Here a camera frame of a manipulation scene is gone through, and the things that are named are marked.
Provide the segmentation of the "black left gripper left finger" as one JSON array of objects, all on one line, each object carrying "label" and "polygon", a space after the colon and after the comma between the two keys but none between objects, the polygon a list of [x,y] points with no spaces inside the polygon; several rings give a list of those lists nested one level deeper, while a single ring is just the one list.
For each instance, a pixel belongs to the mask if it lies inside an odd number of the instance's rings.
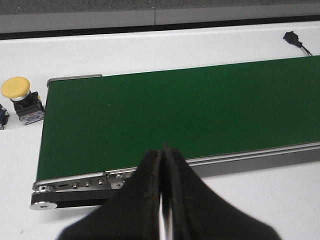
[{"label": "black left gripper left finger", "polygon": [[65,228],[60,240],[158,240],[159,150],[148,150],[133,175],[104,205]]}]

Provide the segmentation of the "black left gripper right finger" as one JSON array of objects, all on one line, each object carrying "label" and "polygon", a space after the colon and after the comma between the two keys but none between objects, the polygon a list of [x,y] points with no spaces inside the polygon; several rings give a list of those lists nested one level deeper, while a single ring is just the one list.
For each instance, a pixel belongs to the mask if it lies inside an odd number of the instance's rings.
[{"label": "black left gripper right finger", "polygon": [[162,148],[162,200],[170,240],[278,240],[269,225],[232,206],[189,167],[177,148]]}]

